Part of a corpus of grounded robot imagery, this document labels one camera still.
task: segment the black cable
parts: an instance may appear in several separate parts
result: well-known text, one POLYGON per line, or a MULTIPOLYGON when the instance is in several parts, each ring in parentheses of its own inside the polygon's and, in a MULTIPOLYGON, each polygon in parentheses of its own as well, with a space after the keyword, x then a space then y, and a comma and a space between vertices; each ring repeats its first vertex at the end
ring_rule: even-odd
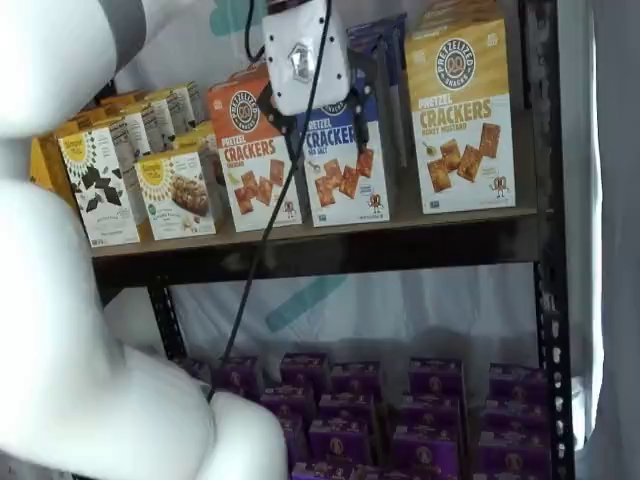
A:
POLYGON ((264 45, 258 50, 258 53, 254 56, 251 54, 251 24, 253 23, 253 11, 255 10, 255 0, 249 0, 249 13, 247 14, 247 24, 244 27, 244 51, 247 54, 247 58, 251 63, 259 62, 264 55, 264 45))
POLYGON ((260 244, 258 245, 258 251, 253 256, 253 260, 251 262, 251 267, 249 268, 249 277, 247 278, 247 282, 244 285, 244 291, 242 292, 242 298, 240 300, 240 306, 238 307, 238 313, 236 314, 236 319, 233 322, 233 328, 231 329, 231 335, 229 336, 229 340, 227 342, 227 346, 224 350, 224 354, 222 355, 221 365, 225 365, 231 356, 231 350, 233 349, 233 344, 236 341, 236 336, 238 335, 238 329, 240 328, 240 323, 242 322, 242 315, 244 314, 244 309, 247 305, 247 300, 249 299, 249 292, 251 291, 251 285, 253 285, 253 278, 256 274, 256 269, 258 268, 258 263, 260 259, 264 255, 264 251, 267 248, 267 239, 269 238, 269 234, 271 234, 271 230, 273 230, 273 225, 276 222, 276 217, 278 216, 278 212, 280 211, 280 207, 284 202, 285 195, 287 190, 289 189, 289 185, 293 181, 293 175, 298 169, 298 163, 300 157, 302 156, 302 149, 304 147, 304 137, 307 136, 307 130, 309 129, 309 121, 311 120, 311 112, 313 111, 313 103, 316 99, 316 90, 318 89, 318 80, 320 79, 320 69, 322 68, 322 59, 324 57, 324 47, 327 43, 327 35, 329 34, 329 21, 331 19, 331 2, 332 0, 327 0, 327 13, 325 15, 324 27, 322 29, 322 37, 320 38, 320 50, 318 51, 318 68, 313 74, 313 82, 311 83, 311 93, 309 95, 309 103, 307 105, 307 111, 304 117, 304 123, 302 130, 300 132, 300 141, 298 142, 298 149, 296 151, 296 156, 291 159, 291 169, 289 170, 289 174, 287 175, 287 179, 284 182, 284 186, 282 188, 282 193, 280 193, 280 197, 276 202, 276 206, 273 209, 273 213, 271 214, 271 218, 269 219, 269 223, 267 224, 267 228, 265 228, 264 233, 262 234, 262 239, 260 240, 260 244))

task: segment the shelf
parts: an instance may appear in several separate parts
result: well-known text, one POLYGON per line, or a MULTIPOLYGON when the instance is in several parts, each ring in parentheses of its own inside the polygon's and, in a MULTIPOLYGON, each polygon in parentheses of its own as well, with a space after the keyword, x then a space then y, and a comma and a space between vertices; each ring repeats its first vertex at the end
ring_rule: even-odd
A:
MULTIPOLYGON (((538 258, 531 123, 514 121, 517 206, 423 215, 415 175, 399 189, 386 223, 273 230, 257 278, 531 262, 538 258)), ((262 232, 235 233, 93 250, 101 287, 244 280, 262 232)))

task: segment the snack box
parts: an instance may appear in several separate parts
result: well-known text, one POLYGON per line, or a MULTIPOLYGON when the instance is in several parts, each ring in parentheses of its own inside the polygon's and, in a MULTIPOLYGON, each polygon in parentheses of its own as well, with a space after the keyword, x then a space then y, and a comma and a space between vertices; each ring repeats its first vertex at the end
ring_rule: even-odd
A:
POLYGON ((276 415, 300 415, 306 425, 316 416, 313 391, 308 386, 280 385, 265 388, 260 396, 260 403, 276 415))
POLYGON ((478 442, 476 465, 487 472, 549 475, 549 436, 509 430, 483 431, 478 442))
POLYGON ((92 247, 151 239, 151 228, 124 121, 58 140, 92 247))
POLYGON ((278 417, 278 420, 287 443, 287 458, 291 470, 296 463, 309 460, 309 445, 304 434, 304 424, 299 415, 278 417))
POLYGON ((549 402, 549 385, 543 370, 492 363, 489 367, 489 395, 538 405, 549 402))
POLYGON ((382 401, 380 362, 334 363, 331 368, 331 388, 336 393, 369 393, 376 402, 382 401))
POLYGON ((309 444, 316 460, 371 463, 367 424, 356 419, 316 419, 309 428, 309 444))
POLYGON ((515 206, 504 18, 427 22, 405 43, 425 214, 515 206))
POLYGON ((311 385, 316 401, 330 391, 329 375, 329 356, 326 353, 287 353, 280 362, 282 381, 311 385))
POLYGON ((542 433, 549 431, 549 415, 547 409, 540 405, 487 399, 482 412, 482 425, 489 429, 542 433))
MULTIPOLYGON (((315 227, 385 222, 395 201, 395 159, 398 147, 385 47, 370 55, 371 39, 361 51, 377 62, 377 75, 367 81, 357 69, 353 87, 365 95, 368 82, 375 95, 363 105, 369 142, 358 152, 354 112, 345 102, 316 109, 304 138, 305 172, 315 227)), ((298 122, 304 121, 304 115, 298 122)))
POLYGON ((297 463, 291 472, 291 480, 359 480, 356 467, 348 462, 297 463))
POLYGON ((176 136, 187 132, 180 97, 171 90, 160 90, 148 94, 144 100, 151 103, 156 114, 164 150, 170 150, 176 136))
POLYGON ((198 147, 143 157, 135 165, 156 240, 210 235, 224 218, 213 164, 198 147))
MULTIPOLYGON (((267 226, 291 168, 287 138, 258 107, 269 82, 261 64, 237 79, 209 89, 208 107, 218 140, 236 231, 267 226)), ((297 143, 291 134, 292 145, 297 143)), ((308 207, 304 169, 287 191, 275 227, 300 225, 308 207)))
POLYGON ((366 48, 366 45, 371 45, 372 39, 376 40, 373 46, 374 50, 378 48, 377 39, 382 37, 385 41, 383 48, 387 55, 386 63, 389 72, 389 85, 391 87, 390 94, 394 114, 394 139, 398 142, 398 162, 402 167, 407 167, 410 162, 415 161, 413 131, 405 127, 411 124, 411 102, 406 74, 407 64, 404 57, 406 19, 407 15, 403 13, 347 29, 350 47, 356 51, 360 51, 363 46, 366 48))
POLYGON ((231 357, 220 367, 219 374, 223 387, 240 390, 244 397, 258 400, 264 391, 258 357, 231 357))
POLYGON ((391 441, 393 466, 460 478, 458 437, 453 429, 398 425, 391 441))
POLYGON ((120 115, 124 117, 127 124, 129 141, 136 159, 152 153, 164 152, 162 132, 150 103, 140 102, 123 106, 120 115))

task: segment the shelving unit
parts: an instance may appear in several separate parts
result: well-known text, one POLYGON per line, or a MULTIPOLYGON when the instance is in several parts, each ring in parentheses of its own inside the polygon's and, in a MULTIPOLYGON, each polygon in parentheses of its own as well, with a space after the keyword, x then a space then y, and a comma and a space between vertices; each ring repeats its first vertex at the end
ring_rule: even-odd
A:
MULTIPOLYGON (((389 223, 275 229, 257 278, 532 263, 539 360, 552 392, 553 478, 573 480, 556 0, 521 0, 520 19, 530 108, 514 119, 516 207, 424 216, 417 184, 408 183, 389 223)), ((235 234, 229 221, 216 236, 96 249, 103 301, 147 287, 167 355, 183 356, 169 286, 246 279, 259 238, 235 234)))

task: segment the orange cracker box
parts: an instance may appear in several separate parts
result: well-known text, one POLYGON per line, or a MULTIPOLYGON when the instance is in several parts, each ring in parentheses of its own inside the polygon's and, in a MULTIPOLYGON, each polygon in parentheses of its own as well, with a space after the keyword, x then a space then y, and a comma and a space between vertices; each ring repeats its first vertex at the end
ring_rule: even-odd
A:
MULTIPOLYGON (((211 87, 208 93, 209 112, 238 232, 267 226, 291 168, 285 137, 269 123, 257 103, 269 81, 267 68, 260 65, 252 70, 211 87)), ((302 223, 308 205, 302 171, 299 169, 291 182, 276 227, 302 223)))
POLYGON ((425 214, 515 206, 504 19, 423 22, 406 56, 425 214))

